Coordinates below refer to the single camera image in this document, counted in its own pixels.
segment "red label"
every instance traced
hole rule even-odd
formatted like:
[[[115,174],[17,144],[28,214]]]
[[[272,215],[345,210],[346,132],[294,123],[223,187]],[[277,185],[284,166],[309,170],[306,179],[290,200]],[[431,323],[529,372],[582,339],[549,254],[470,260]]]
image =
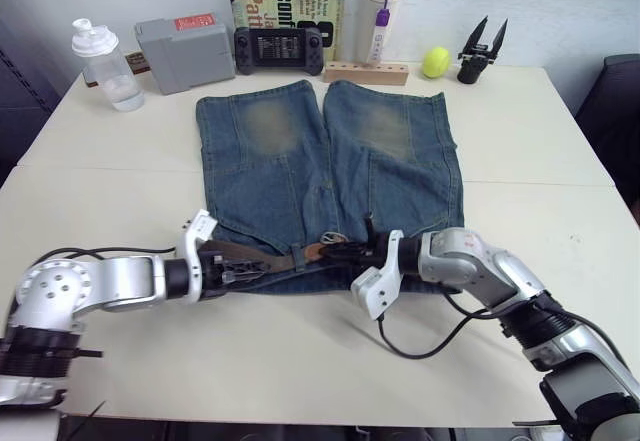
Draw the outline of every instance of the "red label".
[[[213,19],[211,14],[198,14],[196,16],[187,16],[186,18],[177,18],[174,19],[173,22],[178,31],[216,24],[216,20]]]

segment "white tumbler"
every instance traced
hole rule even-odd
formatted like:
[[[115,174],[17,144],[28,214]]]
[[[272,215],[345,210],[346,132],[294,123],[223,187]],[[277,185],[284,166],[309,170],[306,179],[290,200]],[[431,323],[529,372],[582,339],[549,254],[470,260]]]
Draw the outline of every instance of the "white tumbler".
[[[369,66],[380,63],[401,2],[402,0],[360,0],[356,61]]]

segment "faded knee area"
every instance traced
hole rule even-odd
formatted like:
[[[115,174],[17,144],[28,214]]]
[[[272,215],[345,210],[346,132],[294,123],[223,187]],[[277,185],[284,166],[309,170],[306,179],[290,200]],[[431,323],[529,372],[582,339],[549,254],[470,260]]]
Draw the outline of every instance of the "faded knee area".
[[[242,113],[249,147],[257,154],[274,156],[291,151],[298,143],[292,113],[280,101],[253,103]]]
[[[397,159],[413,158],[409,124],[397,108],[372,105],[359,120],[358,137],[367,146]]]

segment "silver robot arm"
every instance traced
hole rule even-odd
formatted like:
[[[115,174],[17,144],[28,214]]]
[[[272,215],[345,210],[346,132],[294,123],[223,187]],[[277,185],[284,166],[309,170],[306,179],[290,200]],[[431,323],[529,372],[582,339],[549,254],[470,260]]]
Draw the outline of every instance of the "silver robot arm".
[[[203,269],[197,249],[216,224],[200,210],[176,247],[176,259],[63,258],[27,270],[0,340],[0,407],[46,408],[63,401],[71,361],[102,355],[78,348],[84,330],[79,318],[85,314],[146,308],[174,298],[198,301]]]
[[[352,284],[356,302],[377,319],[398,296],[405,274],[464,289],[478,299],[504,334],[520,342],[533,366],[550,371],[540,390],[572,439],[640,439],[640,384],[520,259],[464,228],[418,238],[391,231],[384,266],[369,267]]]

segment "white table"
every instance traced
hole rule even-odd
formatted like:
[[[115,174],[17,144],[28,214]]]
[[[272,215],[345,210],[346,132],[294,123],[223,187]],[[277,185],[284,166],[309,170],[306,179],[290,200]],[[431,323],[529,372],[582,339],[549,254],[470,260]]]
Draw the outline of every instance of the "white table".
[[[465,181],[613,185],[543,69],[491,66],[471,86],[455,74],[451,69],[446,77],[429,80],[412,65],[406,86],[369,87],[419,96],[444,92]],[[198,99],[269,89],[302,77],[313,84],[322,106],[328,84],[299,73],[261,71],[171,96],[160,94],[151,73],[145,73],[138,76],[145,106],[123,114],[80,76],[19,164],[199,173]]]
[[[490,67],[473,86],[454,76],[414,72],[406,87],[373,89],[445,92],[467,225],[601,324],[639,373],[640,234],[546,74]],[[125,114],[76,81],[0,190],[0,299],[52,248],[175,244],[204,206],[196,100],[300,77],[262,72],[165,97],[146,74],[144,108]],[[327,85],[307,79],[321,99]],[[402,296],[387,319],[418,352],[459,316],[437,296]],[[82,345],[106,357],[73,362],[67,412],[106,399],[104,415],[203,421],[507,426],[551,415],[541,375],[495,321],[471,323],[426,361],[384,349],[347,293],[229,295],[87,321]]]
[[[0,191],[0,299],[55,247],[170,246],[203,203],[200,173],[18,167]],[[640,372],[640,237],[612,188],[467,182],[465,213]],[[403,296],[387,329],[419,352],[459,318],[439,297]],[[103,415],[207,421],[507,426],[551,415],[540,374],[497,321],[408,361],[381,346],[347,293],[228,295],[86,320],[82,346],[106,354],[73,362],[67,412],[106,399]]]

